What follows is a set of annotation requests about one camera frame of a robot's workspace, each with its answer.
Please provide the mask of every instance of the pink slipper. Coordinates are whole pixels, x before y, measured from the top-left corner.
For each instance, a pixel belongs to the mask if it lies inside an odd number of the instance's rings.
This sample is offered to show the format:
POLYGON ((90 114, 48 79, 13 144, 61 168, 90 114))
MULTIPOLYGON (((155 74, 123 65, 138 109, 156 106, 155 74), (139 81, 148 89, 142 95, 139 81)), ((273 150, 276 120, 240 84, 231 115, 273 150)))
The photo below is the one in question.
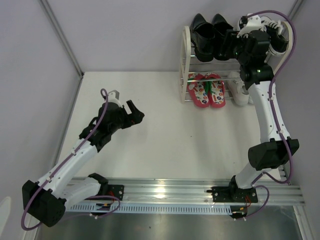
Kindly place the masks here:
MULTIPOLYGON (((201 74, 196 75, 194 78, 194 75, 190 74, 188 76, 191 80, 201 80, 205 77, 201 74)), ((199 108, 207 108, 210 105, 208 96, 207 96, 207 90, 206 87, 208 85, 205 81, 195 81, 188 83, 188 86, 186 87, 190 97, 192 98, 194 104, 199 108)))
MULTIPOLYGON (((220 79, 218 74, 212 73, 205 77, 206 79, 220 79)), ((209 85, 208 98, 213 108, 222 108, 226 105, 225 100, 225 84, 223 81, 210 81, 207 82, 209 85)))

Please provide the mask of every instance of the white wall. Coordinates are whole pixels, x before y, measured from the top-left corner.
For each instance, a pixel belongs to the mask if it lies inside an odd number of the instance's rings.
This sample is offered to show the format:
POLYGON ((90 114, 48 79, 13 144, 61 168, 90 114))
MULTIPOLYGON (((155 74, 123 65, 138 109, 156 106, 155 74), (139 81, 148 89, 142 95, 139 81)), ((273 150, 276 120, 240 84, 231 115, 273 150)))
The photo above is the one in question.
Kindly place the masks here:
POLYGON ((197 13, 235 24, 295 0, 50 0, 84 71, 177 71, 182 29, 197 13))
POLYGON ((276 81, 281 114, 292 138, 300 142, 293 156, 294 182, 301 186, 309 216, 320 237, 320 31, 315 19, 320 2, 307 0, 294 20, 295 53, 276 81))
POLYGON ((0 1, 0 202, 12 198, 2 240, 22 234, 22 186, 48 171, 78 77, 36 0, 0 1))

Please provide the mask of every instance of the shoe rack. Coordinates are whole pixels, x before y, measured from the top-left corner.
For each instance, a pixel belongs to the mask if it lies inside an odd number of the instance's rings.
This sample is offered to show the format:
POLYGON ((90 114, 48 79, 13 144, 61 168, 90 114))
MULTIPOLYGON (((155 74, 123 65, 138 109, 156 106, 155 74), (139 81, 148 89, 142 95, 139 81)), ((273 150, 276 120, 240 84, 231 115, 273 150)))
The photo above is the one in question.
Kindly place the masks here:
MULTIPOLYGON (((279 57, 278 64, 274 68, 274 73, 278 71, 278 69, 281 67, 283 62, 286 60, 293 46, 292 28, 289 25, 289 23, 286 21, 283 21, 282 24, 287 29, 289 45, 285 54, 279 57)), ((180 50, 179 79, 178 79, 180 99, 182 103, 192 101, 187 90, 188 83, 198 82, 198 80, 189 79, 189 75, 201 74, 205 76, 205 75, 209 75, 210 73, 215 73, 221 77, 221 79, 219 79, 220 81, 225 82, 225 81, 232 81, 235 79, 235 78, 228 78, 228 75, 230 72, 238 72, 238 73, 240 72, 240 64, 236 59, 230 59, 227 61, 219 61, 214 59, 210 62, 199 61, 196 58, 194 46, 191 43, 190 28, 188 26, 183 27, 182 39, 181 39, 181 50, 180 50)), ((210 81, 217 81, 217 80, 215 78, 201 80, 201 82, 210 82, 210 81)), ((224 98, 226 100, 233 98, 226 84, 225 84, 224 98)))

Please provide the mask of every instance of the white shoe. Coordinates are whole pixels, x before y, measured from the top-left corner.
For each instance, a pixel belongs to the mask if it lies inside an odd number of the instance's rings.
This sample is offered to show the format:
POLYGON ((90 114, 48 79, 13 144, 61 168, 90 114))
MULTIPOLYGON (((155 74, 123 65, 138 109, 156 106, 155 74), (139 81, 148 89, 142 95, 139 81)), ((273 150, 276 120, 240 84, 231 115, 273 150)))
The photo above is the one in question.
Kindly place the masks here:
POLYGON ((281 21, 274 21, 267 16, 262 16, 261 24, 263 25, 263 30, 270 36, 270 53, 274 56, 281 56, 284 54, 287 50, 289 41, 283 35, 284 26, 281 24, 281 21))
POLYGON ((227 84, 235 103, 239 106, 245 106, 249 101, 249 92, 246 90, 245 83, 241 80, 240 74, 236 71, 232 71, 228 75, 227 84))

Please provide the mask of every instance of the metal base plate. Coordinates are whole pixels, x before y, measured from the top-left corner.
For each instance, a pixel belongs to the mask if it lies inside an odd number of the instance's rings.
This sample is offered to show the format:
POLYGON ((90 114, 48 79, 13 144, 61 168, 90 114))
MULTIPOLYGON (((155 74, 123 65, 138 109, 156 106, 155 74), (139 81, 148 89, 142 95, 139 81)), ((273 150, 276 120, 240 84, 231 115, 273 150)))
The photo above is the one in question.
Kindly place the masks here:
MULTIPOLYGON (((82 181, 84 177, 73 178, 68 186, 82 181)), ((182 179, 129 179, 109 178, 110 185, 123 185, 124 194, 121 206, 126 204, 175 204, 177 207, 186 205, 232 205, 243 206, 243 203, 217 203, 213 202, 213 196, 207 190, 212 187, 227 187, 230 180, 182 180, 182 179)), ((259 180, 259 185, 266 186, 270 191, 268 206, 304 206, 305 201, 299 186, 277 184, 273 181, 259 180)), ((267 197, 265 189, 257 188, 258 203, 253 206, 261 206, 267 197)), ((90 202, 101 203, 101 200, 90 200, 90 202)))
POLYGON ((214 186, 212 188, 212 197, 214 203, 246 203, 246 196, 250 199, 251 203, 258 202, 257 191, 254 188, 238 189, 237 195, 232 198, 230 195, 229 187, 214 186))

